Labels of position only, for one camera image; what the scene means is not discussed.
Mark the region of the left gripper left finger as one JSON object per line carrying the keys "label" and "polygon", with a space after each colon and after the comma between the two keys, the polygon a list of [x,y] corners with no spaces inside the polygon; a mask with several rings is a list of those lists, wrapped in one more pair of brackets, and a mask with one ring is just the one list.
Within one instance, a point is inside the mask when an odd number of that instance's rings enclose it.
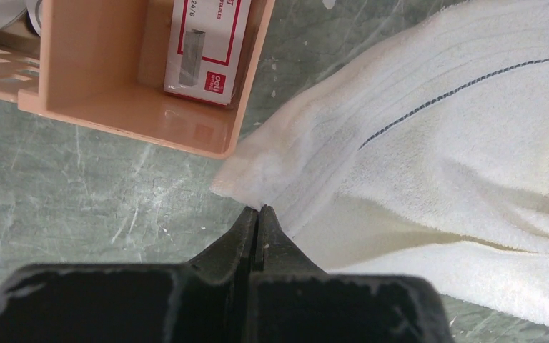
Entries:
{"label": "left gripper left finger", "polygon": [[188,261],[210,284],[227,283],[240,267],[250,264],[259,212],[245,207],[231,228]]}

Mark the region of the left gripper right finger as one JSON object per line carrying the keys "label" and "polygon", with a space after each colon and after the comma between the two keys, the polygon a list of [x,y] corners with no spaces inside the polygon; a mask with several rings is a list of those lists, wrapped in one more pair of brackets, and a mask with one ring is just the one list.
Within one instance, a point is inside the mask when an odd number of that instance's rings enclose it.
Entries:
{"label": "left gripper right finger", "polygon": [[262,207],[257,229],[256,284],[291,284],[326,278],[326,272],[284,233],[273,207]]}

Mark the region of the cream white towel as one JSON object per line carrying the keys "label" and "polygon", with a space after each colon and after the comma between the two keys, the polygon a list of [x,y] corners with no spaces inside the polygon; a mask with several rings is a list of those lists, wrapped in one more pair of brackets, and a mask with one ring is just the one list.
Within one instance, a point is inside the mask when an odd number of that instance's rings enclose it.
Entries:
{"label": "cream white towel", "polygon": [[241,141],[212,191],[320,268],[424,277],[549,326],[549,1],[466,1],[363,52]]}

